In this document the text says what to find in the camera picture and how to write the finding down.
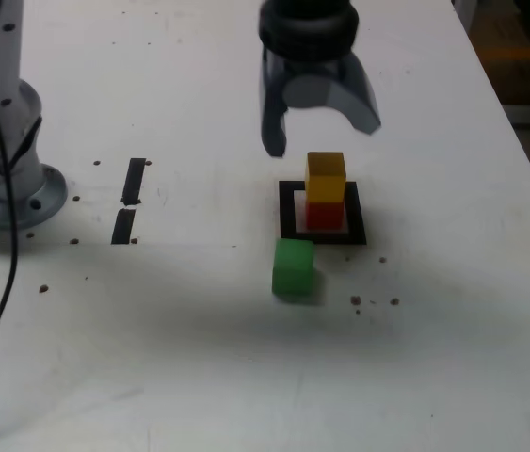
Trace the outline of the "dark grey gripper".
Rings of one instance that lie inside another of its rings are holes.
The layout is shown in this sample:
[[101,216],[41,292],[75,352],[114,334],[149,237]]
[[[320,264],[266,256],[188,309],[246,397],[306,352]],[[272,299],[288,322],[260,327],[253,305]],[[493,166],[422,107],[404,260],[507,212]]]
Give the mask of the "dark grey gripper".
[[372,135],[381,126],[377,101],[359,59],[298,62],[263,49],[260,69],[261,139],[266,152],[283,158],[284,115],[289,107],[327,107],[340,112],[352,127]]

